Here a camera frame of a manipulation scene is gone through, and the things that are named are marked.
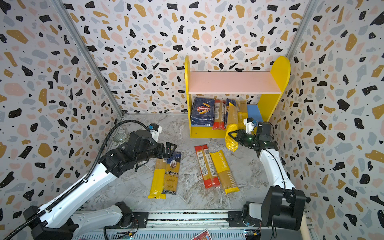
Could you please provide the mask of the yellow pastatime spaghetti bag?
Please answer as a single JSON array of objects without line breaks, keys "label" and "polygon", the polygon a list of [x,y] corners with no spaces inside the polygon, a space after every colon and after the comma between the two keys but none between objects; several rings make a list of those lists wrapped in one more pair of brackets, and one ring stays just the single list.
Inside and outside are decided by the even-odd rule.
[{"label": "yellow pastatime spaghetti bag", "polygon": [[245,100],[236,100],[236,107],[238,111],[238,125],[239,129],[246,129],[244,124],[244,119],[248,118],[248,109],[247,109],[247,101]]},{"label": "yellow pastatime spaghetti bag", "polygon": [[215,153],[210,153],[210,156],[214,163],[218,178],[220,180],[222,188],[225,191],[225,194],[227,195],[230,193],[238,192],[238,185],[236,184],[236,181],[233,177],[224,152],[220,150]]}]

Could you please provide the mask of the blue Barilla spaghetti box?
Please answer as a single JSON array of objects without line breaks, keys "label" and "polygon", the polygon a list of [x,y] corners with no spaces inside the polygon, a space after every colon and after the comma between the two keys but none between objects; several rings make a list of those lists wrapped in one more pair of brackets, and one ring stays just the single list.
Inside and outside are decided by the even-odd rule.
[{"label": "blue Barilla spaghetti box", "polygon": [[234,105],[235,107],[237,106],[236,104],[236,100],[232,100],[232,99],[226,99],[226,115],[225,115],[225,120],[227,121],[228,119],[228,114],[229,114],[229,106],[230,104]]}]

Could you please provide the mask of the blue Barilla rigatoni box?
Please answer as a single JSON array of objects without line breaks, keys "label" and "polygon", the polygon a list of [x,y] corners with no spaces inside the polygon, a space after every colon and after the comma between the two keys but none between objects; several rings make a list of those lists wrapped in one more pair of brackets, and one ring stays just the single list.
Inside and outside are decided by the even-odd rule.
[{"label": "blue Barilla rigatoni box", "polygon": [[215,119],[215,100],[195,98],[191,111],[191,124],[200,127],[212,127]]}]

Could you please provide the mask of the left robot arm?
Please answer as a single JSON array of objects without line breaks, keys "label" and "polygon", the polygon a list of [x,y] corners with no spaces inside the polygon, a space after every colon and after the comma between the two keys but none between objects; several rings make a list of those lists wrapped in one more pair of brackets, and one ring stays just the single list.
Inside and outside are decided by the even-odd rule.
[{"label": "left robot arm", "polygon": [[35,240],[71,240],[88,232],[133,221],[131,209],[123,202],[93,212],[76,211],[100,189],[150,159],[168,159],[177,146],[157,142],[160,130],[137,130],[129,140],[103,155],[96,167],[54,200],[30,207],[24,214]]}]

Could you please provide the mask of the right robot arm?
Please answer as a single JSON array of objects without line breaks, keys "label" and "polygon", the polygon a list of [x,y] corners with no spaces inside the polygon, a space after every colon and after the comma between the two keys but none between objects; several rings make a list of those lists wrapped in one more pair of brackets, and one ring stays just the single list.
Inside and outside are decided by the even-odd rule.
[{"label": "right robot arm", "polygon": [[306,196],[289,179],[280,160],[279,149],[273,140],[273,126],[269,122],[254,125],[246,120],[245,130],[228,132],[230,140],[256,152],[269,182],[269,190],[261,204],[246,202],[241,219],[245,226],[275,227],[298,231],[306,204]]}]

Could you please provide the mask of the dark blue Ankara spaghetti bag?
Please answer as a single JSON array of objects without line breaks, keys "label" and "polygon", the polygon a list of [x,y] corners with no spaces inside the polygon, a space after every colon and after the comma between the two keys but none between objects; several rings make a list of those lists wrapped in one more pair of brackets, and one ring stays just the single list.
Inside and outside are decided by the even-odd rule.
[{"label": "dark blue Ankara spaghetti bag", "polygon": [[176,195],[177,193],[181,157],[181,152],[174,152],[173,155],[167,159],[163,194]]}]

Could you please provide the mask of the white ribbed ceramic cup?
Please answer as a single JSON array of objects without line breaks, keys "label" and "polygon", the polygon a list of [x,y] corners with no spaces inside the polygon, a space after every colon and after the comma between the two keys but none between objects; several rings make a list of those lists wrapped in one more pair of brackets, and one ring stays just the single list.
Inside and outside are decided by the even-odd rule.
[{"label": "white ribbed ceramic cup", "polygon": [[113,144],[116,147],[119,147],[120,145],[128,142],[128,140],[129,140],[129,136],[123,132],[116,133],[112,138]]}]

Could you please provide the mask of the red spaghetti bag with barcode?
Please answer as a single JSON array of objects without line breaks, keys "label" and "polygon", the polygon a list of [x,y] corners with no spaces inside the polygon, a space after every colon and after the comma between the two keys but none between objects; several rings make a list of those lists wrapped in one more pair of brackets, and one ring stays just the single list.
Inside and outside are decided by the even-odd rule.
[{"label": "red spaghetti bag with barcode", "polygon": [[206,189],[220,188],[220,180],[217,175],[210,151],[207,145],[195,146],[196,155],[201,169]]}]

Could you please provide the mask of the red printed card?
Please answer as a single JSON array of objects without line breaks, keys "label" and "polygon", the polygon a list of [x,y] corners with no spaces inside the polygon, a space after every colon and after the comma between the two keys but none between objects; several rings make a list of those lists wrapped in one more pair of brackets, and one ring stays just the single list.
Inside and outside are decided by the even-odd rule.
[{"label": "red printed card", "polygon": [[204,230],[201,233],[194,236],[191,240],[212,240],[212,236],[209,230]]}]

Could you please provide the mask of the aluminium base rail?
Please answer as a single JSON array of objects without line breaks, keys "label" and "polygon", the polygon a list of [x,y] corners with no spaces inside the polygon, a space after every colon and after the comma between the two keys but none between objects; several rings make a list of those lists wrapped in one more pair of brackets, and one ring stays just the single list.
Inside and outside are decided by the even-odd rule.
[{"label": "aluminium base rail", "polygon": [[[190,240],[204,230],[209,230],[214,240],[302,240],[300,230],[272,227],[245,226],[240,210],[176,210],[135,211],[134,221],[126,228],[118,225],[90,228],[90,216],[94,212],[77,212],[76,220],[85,222],[86,227],[74,234],[75,240]],[[309,226],[313,240],[318,239],[312,225]]]}]

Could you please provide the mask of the beige recorder flute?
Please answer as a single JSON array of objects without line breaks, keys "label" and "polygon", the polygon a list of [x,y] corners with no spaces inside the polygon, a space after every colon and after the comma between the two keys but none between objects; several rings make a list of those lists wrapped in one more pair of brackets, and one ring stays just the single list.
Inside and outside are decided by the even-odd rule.
[{"label": "beige recorder flute", "polygon": [[301,232],[303,240],[312,240],[313,237],[312,237],[310,227],[309,227],[312,224],[312,220],[307,216],[306,213],[307,212],[304,211],[303,216],[302,216],[300,232]]}]

